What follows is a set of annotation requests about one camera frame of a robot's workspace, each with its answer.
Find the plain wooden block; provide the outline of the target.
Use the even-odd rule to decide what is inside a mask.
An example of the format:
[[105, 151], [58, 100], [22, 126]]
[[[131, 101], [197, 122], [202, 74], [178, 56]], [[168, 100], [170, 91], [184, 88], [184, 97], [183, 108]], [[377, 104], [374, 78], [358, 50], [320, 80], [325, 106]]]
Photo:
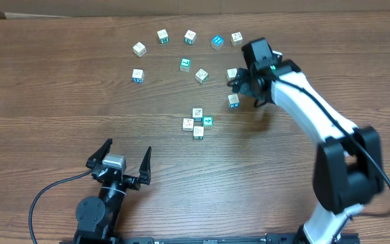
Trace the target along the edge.
[[238, 70], [236, 68], [227, 69], [227, 81], [233, 81], [236, 78]]

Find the wooden block M drawing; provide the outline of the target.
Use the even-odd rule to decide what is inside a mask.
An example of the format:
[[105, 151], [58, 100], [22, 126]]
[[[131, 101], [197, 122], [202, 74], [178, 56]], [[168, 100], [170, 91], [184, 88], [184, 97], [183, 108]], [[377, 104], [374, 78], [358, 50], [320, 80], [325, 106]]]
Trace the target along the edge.
[[193, 138], [195, 140], [203, 140], [204, 139], [204, 127], [203, 126], [194, 126]]

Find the wooden block animal drawing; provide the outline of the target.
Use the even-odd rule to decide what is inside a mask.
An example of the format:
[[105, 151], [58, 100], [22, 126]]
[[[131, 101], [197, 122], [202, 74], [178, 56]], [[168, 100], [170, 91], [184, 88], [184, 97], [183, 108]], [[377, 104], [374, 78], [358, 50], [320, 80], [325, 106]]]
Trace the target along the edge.
[[205, 70], [203, 70], [202, 68], [200, 68], [200, 69], [198, 70], [198, 72], [196, 73], [196, 80], [197, 80], [200, 84], [204, 84], [208, 79], [209, 79], [209, 74], [208, 74], [208, 72], [206, 72]]

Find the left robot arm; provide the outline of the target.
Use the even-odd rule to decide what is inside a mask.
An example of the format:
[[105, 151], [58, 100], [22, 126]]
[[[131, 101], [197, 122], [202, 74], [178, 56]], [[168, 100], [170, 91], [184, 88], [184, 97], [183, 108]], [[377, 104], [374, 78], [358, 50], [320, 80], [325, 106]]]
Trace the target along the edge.
[[111, 145], [112, 139], [109, 138], [86, 162], [92, 178], [102, 186], [98, 196], [87, 197], [77, 205], [74, 244], [123, 243], [114, 229], [127, 191], [139, 190], [142, 184], [151, 182], [151, 148], [144, 155], [139, 176], [130, 176], [125, 174], [125, 156], [112, 154]]

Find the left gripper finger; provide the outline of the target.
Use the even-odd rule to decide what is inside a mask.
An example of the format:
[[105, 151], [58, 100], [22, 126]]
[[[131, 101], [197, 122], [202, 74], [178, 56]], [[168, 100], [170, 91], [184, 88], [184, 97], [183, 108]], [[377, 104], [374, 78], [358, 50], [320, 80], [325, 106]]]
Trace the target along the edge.
[[143, 161], [139, 167], [139, 183], [149, 185], [151, 182], [151, 152], [152, 147], [149, 146]]
[[104, 157], [110, 152], [112, 145], [112, 138], [108, 138], [104, 144], [93, 153], [86, 162], [86, 167], [93, 169], [97, 164], [102, 164]]

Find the leaf block blue side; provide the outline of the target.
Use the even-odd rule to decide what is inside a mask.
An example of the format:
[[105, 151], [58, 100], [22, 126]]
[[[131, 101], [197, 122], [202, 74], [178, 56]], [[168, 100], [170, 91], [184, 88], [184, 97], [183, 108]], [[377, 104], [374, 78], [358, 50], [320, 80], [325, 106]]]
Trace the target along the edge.
[[192, 118], [194, 121], [202, 121], [203, 109], [202, 108], [193, 108], [192, 109]]

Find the green number four block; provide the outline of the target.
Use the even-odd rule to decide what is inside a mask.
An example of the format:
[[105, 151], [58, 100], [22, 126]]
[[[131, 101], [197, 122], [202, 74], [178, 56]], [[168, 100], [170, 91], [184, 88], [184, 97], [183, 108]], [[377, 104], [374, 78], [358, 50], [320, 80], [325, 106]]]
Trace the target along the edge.
[[205, 116], [202, 118], [202, 126], [205, 129], [212, 129], [213, 128], [213, 118], [212, 116]]

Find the wooden block blue edge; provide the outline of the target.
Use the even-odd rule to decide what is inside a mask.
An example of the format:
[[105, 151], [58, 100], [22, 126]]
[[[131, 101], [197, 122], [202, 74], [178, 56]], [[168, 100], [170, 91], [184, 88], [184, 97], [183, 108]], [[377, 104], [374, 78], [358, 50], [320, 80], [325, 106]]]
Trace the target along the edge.
[[190, 118], [184, 118], [182, 123], [182, 129], [184, 131], [193, 131], [194, 130], [194, 120]]

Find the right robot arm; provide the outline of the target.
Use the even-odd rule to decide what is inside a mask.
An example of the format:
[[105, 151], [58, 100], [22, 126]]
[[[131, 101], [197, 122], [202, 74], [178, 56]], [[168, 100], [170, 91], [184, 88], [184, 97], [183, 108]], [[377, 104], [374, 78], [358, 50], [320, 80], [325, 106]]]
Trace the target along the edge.
[[383, 191], [381, 142], [372, 127], [360, 129], [310, 85], [301, 69], [264, 38], [242, 46], [246, 68], [229, 82], [232, 91], [285, 110], [316, 147], [313, 191], [318, 204], [295, 234], [268, 234], [267, 243], [359, 243], [344, 227]]

